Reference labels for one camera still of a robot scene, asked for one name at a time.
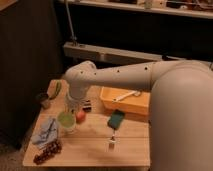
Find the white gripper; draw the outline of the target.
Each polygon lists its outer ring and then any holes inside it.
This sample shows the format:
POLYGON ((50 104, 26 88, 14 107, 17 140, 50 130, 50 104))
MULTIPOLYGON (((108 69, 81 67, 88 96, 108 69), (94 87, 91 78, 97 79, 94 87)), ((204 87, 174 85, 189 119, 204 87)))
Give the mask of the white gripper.
POLYGON ((65 104, 69 112, 72 113, 78 112, 82 108, 83 103, 84 103, 83 99, 75 99, 70 95, 69 92, 66 92, 65 104))

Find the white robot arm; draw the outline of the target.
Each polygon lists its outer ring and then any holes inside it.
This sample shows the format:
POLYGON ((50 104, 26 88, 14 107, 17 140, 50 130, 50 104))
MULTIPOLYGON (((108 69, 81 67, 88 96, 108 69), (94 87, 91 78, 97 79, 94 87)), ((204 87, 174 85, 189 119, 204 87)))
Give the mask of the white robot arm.
POLYGON ((69 68, 74 107, 90 86, 145 91, 149 100, 150 171, 213 171, 213 70, 195 60, 157 61, 98 69, 69 68))

